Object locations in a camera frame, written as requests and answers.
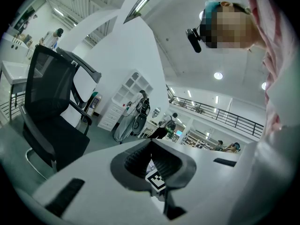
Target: chair backrest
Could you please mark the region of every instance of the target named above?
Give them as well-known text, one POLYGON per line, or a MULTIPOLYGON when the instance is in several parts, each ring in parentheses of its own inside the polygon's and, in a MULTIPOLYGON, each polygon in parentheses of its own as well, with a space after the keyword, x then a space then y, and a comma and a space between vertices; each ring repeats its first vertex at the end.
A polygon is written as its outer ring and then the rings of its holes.
POLYGON ((33 121, 59 116, 68 108, 75 67, 44 46, 37 46, 31 60, 25 108, 33 121))

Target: balcony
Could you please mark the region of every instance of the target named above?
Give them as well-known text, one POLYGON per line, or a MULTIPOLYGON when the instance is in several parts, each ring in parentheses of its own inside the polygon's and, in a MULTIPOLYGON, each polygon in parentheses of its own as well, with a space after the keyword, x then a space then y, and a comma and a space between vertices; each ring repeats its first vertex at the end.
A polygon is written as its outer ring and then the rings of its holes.
POLYGON ((227 124, 240 131, 250 134, 256 138, 260 138, 263 133, 263 125, 241 117, 234 113, 192 101, 189 99, 175 97, 167 86, 169 103, 199 113, 203 116, 210 117, 214 120, 227 124))

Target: black camera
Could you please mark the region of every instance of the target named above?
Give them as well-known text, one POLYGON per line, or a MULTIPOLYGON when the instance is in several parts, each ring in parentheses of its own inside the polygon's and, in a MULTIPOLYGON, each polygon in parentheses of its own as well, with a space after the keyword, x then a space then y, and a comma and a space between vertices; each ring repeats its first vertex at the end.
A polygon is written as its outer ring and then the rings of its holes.
POLYGON ((198 42, 201 40, 201 38, 199 37, 199 35, 197 33, 197 29, 193 28, 193 29, 186 30, 186 35, 187 35, 187 38, 189 39, 191 45, 193 46, 195 52, 196 53, 201 52, 201 47, 198 42))

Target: person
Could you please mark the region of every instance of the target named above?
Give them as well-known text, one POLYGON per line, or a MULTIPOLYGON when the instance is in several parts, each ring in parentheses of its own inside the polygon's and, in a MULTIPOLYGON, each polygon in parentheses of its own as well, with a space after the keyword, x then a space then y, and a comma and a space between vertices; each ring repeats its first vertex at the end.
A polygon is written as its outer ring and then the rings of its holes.
POLYGON ((39 40, 39 44, 45 47, 54 48, 54 45, 58 41, 58 39, 63 34, 64 30, 62 28, 58 28, 55 32, 47 32, 47 34, 39 40))
POLYGON ((36 15, 36 14, 34 14, 33 16, 30 16, 30 17, 23 23, 23 25, 19 28, 18 36, 19 36, 20 34, 22 34, 23 31, 24 31, 26 28, 28 28, 29 21, 30 21, 31 19, 36 19, 37 17, 38 17, 38 15, 36 15))
POLYGON ((177 113, 173 113, 172 116, 166 116, 162 122, 160 122, 160 126, 158 129, 155 130, 155 132, 149 136, 149 138, 158 138, 162 139, 164 136, 167 135, 168 131, 166 130, 166 127, 169 126, 173 121, 173 124, 176 125, 176 118, 178 117, 177 113))
POLYGON ((223 149, 223 152, 237 153, 238 151, 240 151, 240 144, 238 142, 231 143, 228 147, 223 149))
POLYGON ((135 121, 135 117, 138 115, 136 106, 142 99, 147 99, 147 94, 144 90, 140 90, 140 92, 135 94, 131 101, 127 103, 128 110, 113 135, 114 139, 117 142, 120 142, 120 144, 122 144, 123 139, 128 137, 133 130, 132 126, 135 121))
POLYGON ((250 7, 228 1, 207 1, 199 26, 200 38, 209 48, 250 49, 257 46, 266 50, 262 62, 269 71, 265 89, 264 137, 282 127, 267 91, 295 61, 299 41, 273 0, 248 1, 250 7))
POLYGON ((221 151, 222 145, 223 145, 223 141, 222 140, 218 140, 218 143, 217 143, 216 147, 213 148, 213 149, 211 149, 211 150, 212 151, 221 151))

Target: blue screen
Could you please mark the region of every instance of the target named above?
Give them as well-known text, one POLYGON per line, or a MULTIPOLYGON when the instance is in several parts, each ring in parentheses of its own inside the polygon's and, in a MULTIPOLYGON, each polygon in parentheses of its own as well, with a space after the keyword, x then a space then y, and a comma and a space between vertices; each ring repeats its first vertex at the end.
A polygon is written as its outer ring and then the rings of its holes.
POLYGON ((180 136, 181 134, 182 134, 182 132, 179 130, 176 132, 176 135, 178 135, 178 136, 180 136))

